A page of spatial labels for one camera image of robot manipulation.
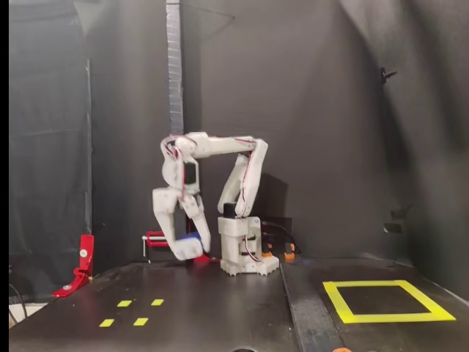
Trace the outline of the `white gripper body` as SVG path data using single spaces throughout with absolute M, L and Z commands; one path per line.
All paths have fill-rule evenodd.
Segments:
M 154 214 L 173 213 L 179 204 L 187 214 L 199 214 L 202 206 L 194 194 L 177 188 L 157 188 L 152 191 L 152 205 Z

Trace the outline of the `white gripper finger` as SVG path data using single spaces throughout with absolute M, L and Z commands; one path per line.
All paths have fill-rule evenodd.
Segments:
M 173 254 L 176 254 L 174 214 L 172 212 L 154 212 L 155 218 Z
M 182 199 L 182 208 L 196 226 L 200 237 L 199 240 L 197 238 L 191 239 L 195 254 L 210 252 L 211 234 L 204 214 L 202 198 L 199 195 L 185 195 Z

